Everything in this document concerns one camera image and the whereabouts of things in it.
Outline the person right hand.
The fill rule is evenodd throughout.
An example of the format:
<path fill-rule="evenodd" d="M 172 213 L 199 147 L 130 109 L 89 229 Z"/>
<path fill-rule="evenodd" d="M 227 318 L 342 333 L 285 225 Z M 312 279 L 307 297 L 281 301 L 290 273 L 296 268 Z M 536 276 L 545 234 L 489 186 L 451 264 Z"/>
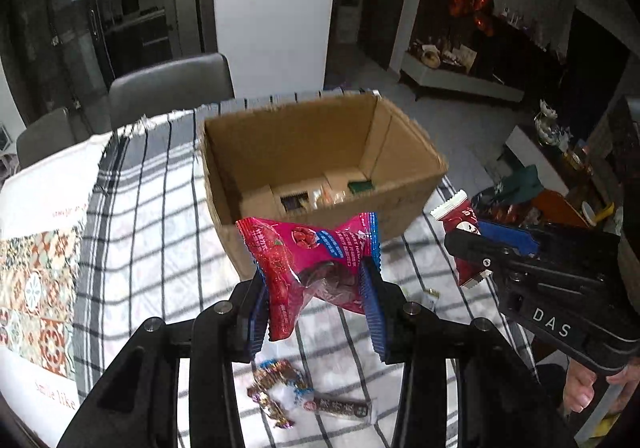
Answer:
<path fill-rule="evenodd" d="M 561 410 L 567 419 L 576 419 L 591 407 L 596 397 L 596 372 L 571 359 L 562 391 Z M 605 413 L 603 424 L 597 426 L 590 439 L 578 442 L 578 447 L 638 447 L 639 446 L 639 358 L 632 358 L 621 372 L 605 378 L 608 385 L 622 389 Z"/>

